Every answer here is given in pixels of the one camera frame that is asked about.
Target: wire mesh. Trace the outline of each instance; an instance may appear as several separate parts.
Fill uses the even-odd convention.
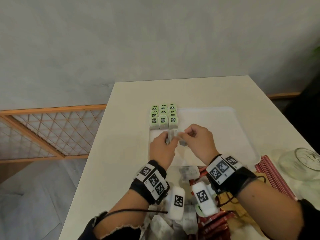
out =
[[[54,157],[29,137],[0,121],[0,160]]]
[[[65,156],[89,154],[104,110],[14,115]]]

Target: wrist strap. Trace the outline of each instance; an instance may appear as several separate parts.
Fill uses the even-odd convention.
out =
[[[253,172],[228,155],[216,156],[206,171],[211,187],[217,194],[228,191],[237,196],[249,179],[256,178]]]
[[[150,205],[160,204],[170,189],[165,181],[166,175],[164,168],[151,160],[137,173],[130,189],[145,198]]]

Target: brown floor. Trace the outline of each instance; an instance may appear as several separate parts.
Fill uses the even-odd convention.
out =
[[[18,173],[31,162],[0,163],[0,184]]]

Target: person's left hand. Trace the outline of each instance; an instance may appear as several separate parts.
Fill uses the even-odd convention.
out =
[[[166,144],[166,137],[168,132],[162,132],[150,144],[150,160],[155,160],[166,171],[174,159],[174,150],[178,146],[179,139],[174,137],[169,145]]]

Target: concrete wall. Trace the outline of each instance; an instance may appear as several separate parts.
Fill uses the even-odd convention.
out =
[[[0,0],[0,110],[100,104],[114,82],[250,75],[300,91],[320,0]]]

